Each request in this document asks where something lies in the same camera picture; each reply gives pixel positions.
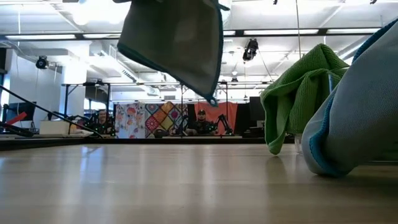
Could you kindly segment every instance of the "cap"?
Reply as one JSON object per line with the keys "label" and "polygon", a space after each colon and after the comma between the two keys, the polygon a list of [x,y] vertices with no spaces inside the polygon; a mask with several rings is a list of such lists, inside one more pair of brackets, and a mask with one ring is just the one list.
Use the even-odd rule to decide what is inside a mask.
{"label": "cap", "polygon": [[205,110],[200,110],[200,111],[198,111],[198,114],[206,114],[206,111]]}

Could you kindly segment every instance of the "gray cloth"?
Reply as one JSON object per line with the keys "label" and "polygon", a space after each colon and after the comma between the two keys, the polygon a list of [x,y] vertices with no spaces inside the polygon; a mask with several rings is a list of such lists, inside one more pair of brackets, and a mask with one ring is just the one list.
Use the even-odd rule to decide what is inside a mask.
{"label": "gray cloth", "polygon": [[126,57],[166,72],[216,105],[223,25],[216,0],[134,0],[118,44]]}
{"label": "gray cloth", "polygon": [[350,66],[305,127],[302,149],[312,172],[346,175],[398,141],[397,62],[398,23]]}

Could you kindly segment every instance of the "patterned fabric backdrop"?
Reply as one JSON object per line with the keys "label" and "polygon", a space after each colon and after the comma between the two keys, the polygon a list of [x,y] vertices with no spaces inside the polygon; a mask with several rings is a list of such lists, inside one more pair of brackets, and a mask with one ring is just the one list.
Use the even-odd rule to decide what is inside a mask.
{"label": "patterned fabric backdrop", "polygon": [[[169,131],[171,128],[177,129],[182,120],[181,111],[183,115],[188,114],[187,105],[173,104],[166,102],[163,105],[146,104],[145,105],[145,136],[146,138],[154,138],[156,130],[161,129]],[[187,120],[184,120],[183,125],[186,126]]]}
{"label": "patterned fabric backdrop", "polygon": [[187,105],[166,102],[163,105],[133,103],[116,106],[116,136],[118,138],[154,138],[156,130],[169,132],[179,128]]}
{"label": "patterned fabric backdrop", "polygon": [[116,136],[118,138],[145,138],[145,104],[133,103],[116,106]]}

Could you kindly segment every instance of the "wooden table surface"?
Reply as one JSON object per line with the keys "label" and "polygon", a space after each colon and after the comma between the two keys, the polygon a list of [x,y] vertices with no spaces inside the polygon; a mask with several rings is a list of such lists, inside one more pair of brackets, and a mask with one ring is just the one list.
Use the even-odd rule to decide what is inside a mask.
{"label": "wooden table surface", "polygon": [[0,152],[1,223],[398,223],[398,166],[313,175],[294,145]]}

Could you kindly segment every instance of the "red curtain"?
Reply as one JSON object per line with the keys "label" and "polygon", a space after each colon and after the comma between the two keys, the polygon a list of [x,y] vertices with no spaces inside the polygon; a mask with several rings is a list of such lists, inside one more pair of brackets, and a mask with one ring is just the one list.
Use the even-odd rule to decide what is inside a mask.
{"label": "red curtain", "polygon": [[[236,103],[219,103],[218,107],[212,107],[208,103],[197,103],[195,104],[195,112],[198,114],[198,111],[205,110],[206,111],[206,120],[216,122],[219,115],[224,114],[226,117],[226,110],[228,104],[228,124],[232,128],[235,129],[235,121],[236,121],[236,110],[238,109],[238,105]],[[218,134],[224,134],[225,129],[223,124],[220,122],[218,124]]]}

